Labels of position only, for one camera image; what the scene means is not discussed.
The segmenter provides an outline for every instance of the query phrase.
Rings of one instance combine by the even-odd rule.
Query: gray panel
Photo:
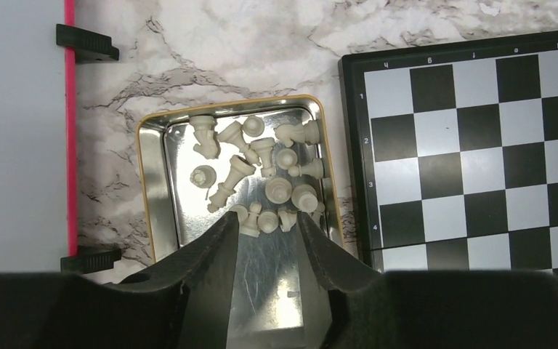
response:
[[[67,255],[63,1],[0,1],[0,271]]]

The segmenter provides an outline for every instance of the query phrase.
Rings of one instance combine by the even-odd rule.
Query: tray rim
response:
[[[298,99],[310,100],[313,103],[315,103],[320,109],[320,120],[322,122],[324,143],[326,144],[326,147],[327,147],[327,149],[326,149],[327,150],[326,155],[328,157],[327,161],[328,161],[328,166],[330,167],[330,169],[328,170],[328,173],[330,175],[331,182],[332,182],[332,185],[333,185],[333,190],[332,191],[333,191],[333,200],[334,200],[334,203],[335,203],[335,210],[336,210],[336,216],[337,216],[337,229],[339,230],[339,237],[341,239],[341,247],[345,246],[345,240],[344,240],[345,237],[344,237],[344,234],[343,234],[343,226],[341,225],[341,212],[340,212],[340,207],[339,207],[339,200],[337,199],[337,195],[336,195],[332,155],[331,155],[330,147],[329,147],[329,143],[328,143],[328,133],[326,131],[327,130],[326,129],[326,118],[325,118],[324,107],[322,106],[322,103],[316,97],[314,97],[312,95],[306,95],[306,94],[304,94],[304,95],[283,96],[283,97],[264,97],[264,98],[248,99],[248,100],[231,101],[231,102],[225,102],[225,103],[201,105],[201,106],[196,106],[196,107],[175,109],[175,110],[171,110],[171,111],[161,111],[161,112],[157,112],[157,113],[151,113],[149,115],[144,116],[142,119],[140,119],[140,121],[138,122],[138,125],[136,127],[136,146],[137,146],[137,151],[138,151],[138,167],[139,167],[139,175],[140,175],[140,184],[142,185],[142,200],[144,201],[147,233],[148,233],[148,238],[149,238],[149,243],[150,243],[150,253],[151,253],[151,258],[153,259],[153,263],[157,262],[157,258],[156,258],[156,255],[155,255],[155,246],[154,246],[154,242],[153,242],[154,241],[154,239],[153,239],[153,228],[151,227],[150,213],[149,213],[149,209],[148,209],[149,205],[148,205],[148,197],[147,197],[147,185],[146,185],[146,182],[145,182],[144,163],[143,163],[143,160],[142,160],[142,144],[141,144],[141,141],[140,141],[140,131],[142,130],[144,125],[146,123],[148,123],[149,121],[152,121],[153,119],[163,118],[165,116],[168,116],[168,115],[174,114],[174,113],[191,114],[192,112],[196,112],[196,111],[200,111],[200,110],[204,110],[204,109],[209,109],[209,108],[226,108],[226,107],[230,107],[230,106],[234,106],[234,105],[248,105],[248,104],[254,104],[254,103],[272,103],[272,102],[277,102],[277,101],[281,101],[281,100],[286,101],[286,104],[288,104],[287,103],[288,101],[298,100]]]

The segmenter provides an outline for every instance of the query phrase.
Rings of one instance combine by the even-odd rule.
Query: chess piece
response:
[[[266,182],[264,189],[268,201],[274,204],[283,204],[292,195],[292,184],[282,177],[275,177]]]
[[[234,121],[221,131],[217,135],[217,140],[236,146],[236,148],[238,148],[238,150],[245,156],[245,160],[247,160],[248,163],[260,165],[256,152],[253,151],[249,147],[249,144],[247,144],[243,139],[243,129],[238,121]]]
[[[243,224],[243,222],[247,219],[247,216],[249,216],[249,210],[243,205],[234,205],[230,207],[230,211],[238,214],[238,222],[240,224]]]
[[[261,231],[270,234],[279,226],[279,217],[273,211],[265,210],[258,217],[258,226]]]
[[[208,115],[198,115],[189,118],[189,124],[193,126],[193,136],[198,144],[193,146],[193,151],[200,153],[207,159],[217,159],[219,146],[215,141],[215,118]]]
[[[321,180],[322,178],[324,178],[324,164],[322,163],[321,159],[315,158],[313,159],[313,161],[304,166],[296,165],[290,167],[288,173],[292,177],[309,175],[316,180]]]
[[[251,149],[253,149],[260,160],[262,160],[262,177],[274,177],[277,174],[275,165],[272,164],[272,149],[275,147],[275,139],[272,137],[262,138],[251,142]]]
[[[243,122],[243,132],[249,137],[259,137],[264,132],[264,122],[261,118],[252,115]]]
[[[258,201],[252,202],[249,206],[249,216],[245,219],[245,222],[240,225],[240,233],[253,236],[257,238],[259,236],[258,228],[258,216],[262,210],[262,204]]]
[[[296,152],[290,148],[281,149],[275,159],[280,169],[289,169],[298,162]]]
[[[292,204],[303,212],[314,212],[318,207],[318,195],[311,185],[298,185],[292,191]]]
[[[320,142],[320,129],[316,120],[306,124],[283,124],[275,128],[275,137],[283,142],[286,147],[291,147],[294,142],[318,144]]]
[[[209,197],[211,203],[207,206],[207,209],[210,213],[214,213],[221,207],[224,207],[227,198],[236,193],[234,187],[238,182],[247,176],[251,176],[256,171],[255,167],[247,164],[236,155],[230,158],[230,165],[230,172],[228,172],[227,178],[224,182],[217,185],[217,192]]]
[[[318,207],[316,207],[315,211],[313,211],[313,213],[311,214],[311,219],[318,227],[320,226],[320,219],[322,218],[322,215],[324,215],[325,210],[326,206],[319,202]]]
[[[217,180],[217,173],[208,165],[200,165],[193,169],[189,180],[198,188],[210,188]]]
[[[279,208],[277,216],[279,216],[279,226],[283,232],[290,231],[296,224],[296,212],[288,211],[285,207]]]

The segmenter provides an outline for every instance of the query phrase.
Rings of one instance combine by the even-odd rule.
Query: silver tray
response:
[[[213,116],[217,120],[215,130],[218,132],[234,120],[243,123],[250,115],[262,118],[264,133],[255,138],[244,135],[248,143],[253,139],[274,137],[273,129],[281,124],[300,124],[309,120],[319,123],[322,133],[320,144],[295,143],[291,149],[299,155],[299,164],[306,164],[316,157],[322,159],[325,178],[292,178],[279,167],[277,176],[290,180],[293,187],[307,183],[316,188],[318,198],[326,206],[321,228],[332,241],[342,245],[343,234],[323,110],[315,98],[299,95],[157,113],[140,122],[140,173],[155,261],[195,240],[232,205],[249,206],[251,202],[259,201],[263,209],[276,211],[279,206],[287,206],[296,210],[290,201],[281,205],[268,201],[264,194],[267,179],[256,170],[254,175],[238,183],[235,188],[237,193],[228,199],[226,207],[209,213],[206,209],[208,195],[214,193],[217,183],[226,178],[230,169],[228,161],[233,154],[238,154],[238,149],[221,143],[219,158],[212,160],[194,152],[193,146],[197,141],[188,121],[191,116],[197,115]],[[275,154],[284,148],[278,141],[273,149],[273,160]],[[217,181],[209,190],[197,188],[189,180],[193,169],[202,164],[213,167],[217,172]],[[303,335],[302,313],[294,237],[293,233],[284,233],[280,229],[271,234],[260,233],[259,238],[240,236],[230,311],[229,347],[247,346],[249,341],[253,341],[249,344],[257,345],[276,345],[286,343],[286,340],[300,342]]]

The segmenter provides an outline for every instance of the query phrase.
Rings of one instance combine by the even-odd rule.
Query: pink strip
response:
[[[75,0],[65,0],[65,24],[75,25]],[[68,252],[78,253],[78,183],[76,159],[76,53],[65,49],[65,141],[67,144]]]

